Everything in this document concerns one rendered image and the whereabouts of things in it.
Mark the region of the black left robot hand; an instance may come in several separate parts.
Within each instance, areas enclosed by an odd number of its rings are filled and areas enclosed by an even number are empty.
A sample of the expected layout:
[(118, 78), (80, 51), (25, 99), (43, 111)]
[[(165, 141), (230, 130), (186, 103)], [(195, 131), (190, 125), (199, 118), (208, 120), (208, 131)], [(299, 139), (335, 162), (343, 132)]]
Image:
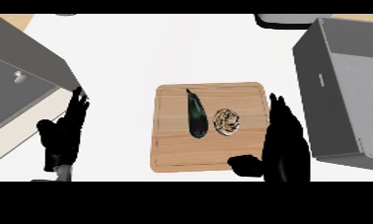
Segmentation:
[(71, 166), (77, 159), (80, 135), (88, 108), (87, 96), (80, 93), (81, 88), (77, 87), (63, 117), (56, 122), (41, 119), (37, 123), (41, 143), (46, 147), (46, 172), (52, 172), (60, 165)]

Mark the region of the grey sink basin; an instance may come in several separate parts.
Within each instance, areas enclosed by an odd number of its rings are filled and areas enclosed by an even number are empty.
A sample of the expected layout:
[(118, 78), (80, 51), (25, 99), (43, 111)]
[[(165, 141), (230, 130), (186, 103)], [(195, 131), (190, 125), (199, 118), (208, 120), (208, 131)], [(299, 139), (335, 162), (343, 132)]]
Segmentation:
[(0, 159), (65, 113), (78, 86), (65, 60), (0, 18)]

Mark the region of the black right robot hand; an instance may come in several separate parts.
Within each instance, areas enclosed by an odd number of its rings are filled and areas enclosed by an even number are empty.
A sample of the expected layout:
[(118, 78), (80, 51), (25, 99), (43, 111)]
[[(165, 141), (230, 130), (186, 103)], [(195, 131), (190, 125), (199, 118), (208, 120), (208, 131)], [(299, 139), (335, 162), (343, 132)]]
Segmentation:
[(265, 182), (307, 183), (311, 180), (311, 151), (304, 128), (282, 96), (270, 95), (270, 125), (262, 158), (230, 157), (227, 164), (240, 177), (264, 178)]

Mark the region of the grey cardboard box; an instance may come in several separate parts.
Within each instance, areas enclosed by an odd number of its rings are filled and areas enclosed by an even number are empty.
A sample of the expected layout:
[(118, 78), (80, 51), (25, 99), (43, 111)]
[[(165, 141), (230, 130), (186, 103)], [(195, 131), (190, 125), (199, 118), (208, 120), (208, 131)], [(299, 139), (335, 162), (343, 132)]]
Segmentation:
[(373, 170), (373, 22), (315, 19), (293, 56), (311, 155)]

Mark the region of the dark rounded appliance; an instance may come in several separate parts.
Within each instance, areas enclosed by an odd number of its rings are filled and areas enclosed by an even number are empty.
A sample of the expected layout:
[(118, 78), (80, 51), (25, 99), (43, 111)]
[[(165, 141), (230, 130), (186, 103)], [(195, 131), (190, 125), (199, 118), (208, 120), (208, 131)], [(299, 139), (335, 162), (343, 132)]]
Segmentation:
[(330, 14), (255, 14), (256, 25), (264, 29), (307, 30), (317, 18)]

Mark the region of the wooden cutting board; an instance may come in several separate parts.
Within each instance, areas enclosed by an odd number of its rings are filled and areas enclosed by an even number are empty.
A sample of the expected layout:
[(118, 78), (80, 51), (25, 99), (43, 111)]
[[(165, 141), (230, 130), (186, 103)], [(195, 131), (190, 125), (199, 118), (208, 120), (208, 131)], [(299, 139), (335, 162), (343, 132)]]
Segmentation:
[[(200, 138), (189, 133), (187, 91), (199, 97), (208, 119)], [(212, 117), (221, 109), (239, 115), (239, 128), (224, 136)], [(150, 167), (161, 172), (228, 170), (233, 156), (261, 157), (268, 127), (268, 103), (256, 82), (162, 85), (156, 89)]]

